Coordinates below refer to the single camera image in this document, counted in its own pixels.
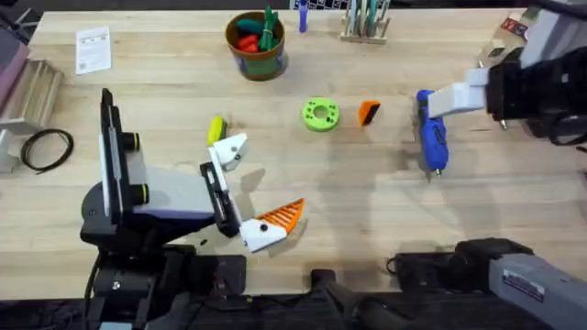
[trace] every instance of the white paper card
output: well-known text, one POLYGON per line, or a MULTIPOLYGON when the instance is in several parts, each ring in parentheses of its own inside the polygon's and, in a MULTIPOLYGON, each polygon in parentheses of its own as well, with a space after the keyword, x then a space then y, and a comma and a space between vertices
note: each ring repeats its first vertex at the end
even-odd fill
POLYGON ((97 72, 111 67, 110 29, 98 27, 78 31, 75 40, 75 73, 97 72))

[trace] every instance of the label sticker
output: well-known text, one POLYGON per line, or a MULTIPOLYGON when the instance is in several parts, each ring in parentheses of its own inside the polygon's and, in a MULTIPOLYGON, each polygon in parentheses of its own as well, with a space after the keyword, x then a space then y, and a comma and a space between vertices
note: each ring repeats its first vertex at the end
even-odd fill
POLYGON ((507 269, 504 269, 503 279, 505 284, 525 293, 541 303, 544 302, 545 290, 543 286, 527 280, 524 276, 507 269))

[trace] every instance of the cable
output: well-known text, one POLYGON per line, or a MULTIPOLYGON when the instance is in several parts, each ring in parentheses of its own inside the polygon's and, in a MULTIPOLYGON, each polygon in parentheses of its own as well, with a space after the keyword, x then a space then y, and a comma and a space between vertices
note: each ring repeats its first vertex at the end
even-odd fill
POLYGON ((206 298, 200 303, 200 306, 198 307, 198 309, 196 309, 194 314, 192 314, 192 318, 190 318, 190 321, 185 325, 184 330, 188 330, 190 328, 190 325, 192 325, 194 323, 196 317, 198 316, 198 314, 202 310, 202 307, 205 306, 205 302, 208 300, 208 297, 209 296, 206 296, 206 298))
POLYGON ((395 258, 390 258, 389 260, 387 260, 387 262, 385 263, 385 268, 387 269, 387 272, 392 275, 392 276, 397 276, 397 272, 395 270, 392 270, 390 268, 390 265, 392 264, 392 262, 395 261, 395 258))
POLYGON ((533 0, 532 2, 534 5, 555 14, 566 15, 583 21, 587 20, 587 9, 584 5, 569 5, 553 0, 533 0))
POLYGON ((90 295, 92 294, 92 288, 94 287, 95 275, 98 272, 98 268, 102 263, 102 251, 98 250, 98 255, 95 257, 94 265, 90 270, 90 276, 88 282, 85 284, 85 292, 83 293, 83 309, 82 309, 82 330, 88 329, 88 308, 90 304, 90 295))
POLYGON ((22 146, 22 149, 20 150, 20 160, 22 160, 23 164, 25 164, 28 168, 30 168, 34 171, 37 171, 37 174, 41 174, 46 171, 50 171, 50 170, 53 170, 53 169, 59 167, 61 164, 63 164, 65 162, 65 160, 67 160, 71 156, 72 152, 73 152, 73 137, 72 137, 72 135, 62 129, 48 128, 48 129, 44 129, 42 131, 35 133, 32 137, 29 137, 28 140, 25 141, 25 144, 22 146), (49 134, 59 135, 63 139, 63 141, 65 141, 67 148, 65 149, 63 154, 57 160, 55 160, 53 163, 51 163, 47 166, 37 167, 37 166, 32 165, 28 159, 28 153, 32 149, 32 146, 35 144, 35 142, 37 142, 40 138, 43 138, 49 134))

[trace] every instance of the pen cup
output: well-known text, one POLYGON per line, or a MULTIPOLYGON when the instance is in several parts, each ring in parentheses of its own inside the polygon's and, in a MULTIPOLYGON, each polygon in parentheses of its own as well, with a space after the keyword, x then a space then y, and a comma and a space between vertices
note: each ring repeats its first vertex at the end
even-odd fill
POLYGON ((279 44, 269 51, 258 53, 247 53, 240 51, 236 45, 240 37, 244 37, 237 28, 237 22, 240 19, 252 19, 263 23, 265 16, 262 12, 247 12, 240 14, 230 20, 227 25, 226 38, 228 47, 234 55, 238 69, 245 78, 252 81, 267 81, 277 77, 285 70, 285 60, 283 58, 283 48, 285 45, 285 35, 282 22, 278 19, 273 28, 273 34, 279 40, 279 44))

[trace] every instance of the orange block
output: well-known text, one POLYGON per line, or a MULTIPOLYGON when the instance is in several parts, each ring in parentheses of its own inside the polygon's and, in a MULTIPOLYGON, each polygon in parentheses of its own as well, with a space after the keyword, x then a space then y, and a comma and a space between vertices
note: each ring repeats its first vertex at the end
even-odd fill
POLYGON ((381 102, 376 100, 363 101, 363 103, 360 104, 359 112, 357 113, 359 125, 366 126, 370 124, 381 105, 381 102))
POLYGON ((300 219, 303 208, 304 198, 300 198, 293 203, 288 203, 278 209, 257 216, 257 220, 264 220, 272 225, 283 227, 285 232, 289 234, 294 230, 295 224, 300 219))

